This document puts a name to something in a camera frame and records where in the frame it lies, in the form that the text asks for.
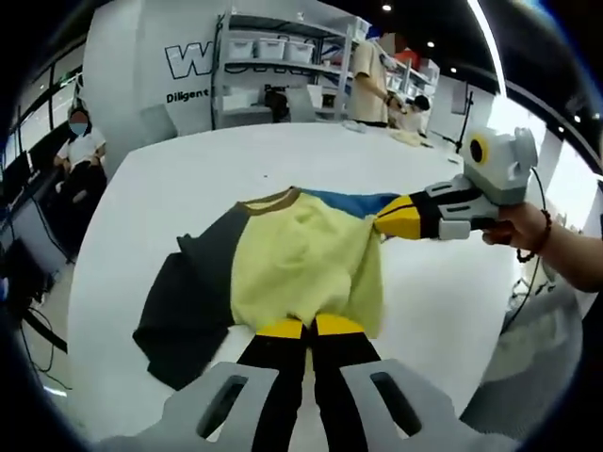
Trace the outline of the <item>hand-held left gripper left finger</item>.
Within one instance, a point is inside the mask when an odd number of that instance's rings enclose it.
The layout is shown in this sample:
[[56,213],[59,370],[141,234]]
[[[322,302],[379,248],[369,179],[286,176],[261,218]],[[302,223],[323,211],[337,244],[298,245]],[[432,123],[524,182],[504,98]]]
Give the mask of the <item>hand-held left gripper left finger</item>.
[[236,363],[217,363],[165,403],[177,451],[286,450],[305,366],[304,325],[286,318],[256,333]]

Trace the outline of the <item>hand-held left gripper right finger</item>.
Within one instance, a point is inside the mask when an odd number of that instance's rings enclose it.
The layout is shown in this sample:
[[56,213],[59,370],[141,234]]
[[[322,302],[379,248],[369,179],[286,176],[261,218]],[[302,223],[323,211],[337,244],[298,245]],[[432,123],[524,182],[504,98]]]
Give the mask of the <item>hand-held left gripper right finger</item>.
[[450,398],[395,359],[364,329],[319,314],[312,326],[315,399],[331,451],[460,451],[464,427]]

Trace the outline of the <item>person's right hand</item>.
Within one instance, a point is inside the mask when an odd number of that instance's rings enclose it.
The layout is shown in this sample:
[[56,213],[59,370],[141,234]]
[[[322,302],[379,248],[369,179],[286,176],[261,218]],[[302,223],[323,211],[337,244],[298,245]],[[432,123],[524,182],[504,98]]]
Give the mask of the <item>person's right hand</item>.
[[527,251],[523,256],[537,255],[545,246],[552,229],[552,220],[546,209],[538,209],[524,202],[501,207],[494,226],[482,231],[482,240],[487,245],[506,245]]

